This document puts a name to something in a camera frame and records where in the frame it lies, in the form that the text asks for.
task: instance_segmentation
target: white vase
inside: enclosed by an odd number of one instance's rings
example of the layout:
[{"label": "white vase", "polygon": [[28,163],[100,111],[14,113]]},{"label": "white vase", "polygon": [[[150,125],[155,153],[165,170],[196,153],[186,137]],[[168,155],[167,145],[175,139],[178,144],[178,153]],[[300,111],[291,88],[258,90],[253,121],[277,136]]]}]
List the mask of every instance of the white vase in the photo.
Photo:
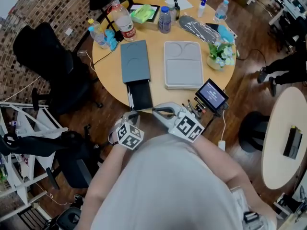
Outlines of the white vase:
[{"label": "white vase", "polygon": [[219,64],[215,63],[215,60],[211,59],[210,56],[207,57],[207,64],[208,64],[209,67],[211,67],[214,70],[222,70],[223,69]]}]

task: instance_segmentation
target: round wooden table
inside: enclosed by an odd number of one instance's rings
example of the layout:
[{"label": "round wooden table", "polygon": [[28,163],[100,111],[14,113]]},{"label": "round wooden table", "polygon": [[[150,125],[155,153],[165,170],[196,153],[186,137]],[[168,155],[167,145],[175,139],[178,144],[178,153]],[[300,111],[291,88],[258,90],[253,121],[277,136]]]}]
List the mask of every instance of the round wooden table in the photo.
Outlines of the round wooden table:
[{"label": "round wooden table", "polygon": [[[283,155],[290,128],[302,131],[296,159]],[[289,87],[278,97],[268,122],[262,150],[262,178],[269,189],[285,185],[295,175],[307,148],[307,102],[302,92]]]},{"label": "round wooden table", "polygon": [[[165,6],[164,0],[133,0],[135,3],[147,3],[152,5]],[[215,10],[209,5],[206,5],[202,18],[197,18],[197,10],[200,4],[200,0],[188,0],[193,8],[186,9],[180,12],[181,15],[187,13],[187,15],[196,18],[204,23],[215,23],[213,17]],[[102,22],[102,27],[106,28],[107,22]],[[137,30],[136,40],[146,40],[149,68],[150,68],[150,89],[152,94],[153,106],[156,106],[165,102],[175,102],[179,105],[187,103],[188,99],[195,104],[194,97],[196,90],[167,90],[165,88],[164,80],[164,42],[165,41],[192,41],[198,42],[201,46],[202,63],[203,63],[203,75],[206,82],[209,78],[212,79],[222,90],[226,87],[230,81],[234,72],[234,66],[225,66],[222,71],[216,71],[210,68],[207,63],[207,56],[209,54],[209,47],[207,43],[202,42],[197,37],[183,30],[178,25],[174,25],[171,28],[171,32],[163,34],[159,31],[153,31],[150,29]],[[102,57],[110,53],[110,49],[101,49],[99,45],[94,42],[93,44],[93,62],[97,62]],[[99,80],[106,88],[106,90],[113,95],[117,100],[129,106],[127,87],[122,82],[121,75],[121,61],[120,61],[120,45],[105,59],[95,64],[95,70]]]}]

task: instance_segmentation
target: sneaker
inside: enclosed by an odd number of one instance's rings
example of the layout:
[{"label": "sneaker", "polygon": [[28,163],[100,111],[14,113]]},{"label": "sneaker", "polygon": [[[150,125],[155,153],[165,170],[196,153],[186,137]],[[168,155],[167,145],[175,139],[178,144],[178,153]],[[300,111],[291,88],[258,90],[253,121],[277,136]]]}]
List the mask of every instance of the sneaker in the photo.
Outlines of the sneaker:
[{"label": "sneaker", "polygon": [[267,77],[267,73],[265,72],[265,67],[262,67],[259,71],[259,76],[257,77],[258,83],[263,83],[265,81],[265,78]]},{"label": "sneaker", "polygon": [[274,97],[276,95],[277,84],[273,83],[273,81],[274,81],[274,78],[273,77],[269,77],[270,91],[271,91],[271,95]]}]

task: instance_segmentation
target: green tissue package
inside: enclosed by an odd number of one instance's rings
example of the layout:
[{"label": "green tissue package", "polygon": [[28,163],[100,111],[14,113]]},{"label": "green tissue package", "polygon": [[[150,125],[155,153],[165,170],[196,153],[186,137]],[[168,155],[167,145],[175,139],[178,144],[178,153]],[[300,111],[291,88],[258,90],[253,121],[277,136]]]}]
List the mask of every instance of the green tissue package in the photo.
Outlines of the green tissue package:
[{"label": "green tissue package", "polygon": [[149,4],[143,4],[139,9],[131,13],[133,21],[143,24],[154,14],[154,10]]}]

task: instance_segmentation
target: white t-shirt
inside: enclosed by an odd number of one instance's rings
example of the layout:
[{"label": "white t-shirt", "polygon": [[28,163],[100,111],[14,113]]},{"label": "white t-shirt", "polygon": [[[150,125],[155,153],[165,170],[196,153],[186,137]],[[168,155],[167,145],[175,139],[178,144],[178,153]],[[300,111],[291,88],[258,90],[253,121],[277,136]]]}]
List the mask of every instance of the white t-shirt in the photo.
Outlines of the white t-shirt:
[{"label": "white t-shirt", "polygon": [[241,230],[229,188],[185,142],[153,138],[136,151],[91,230]]}]

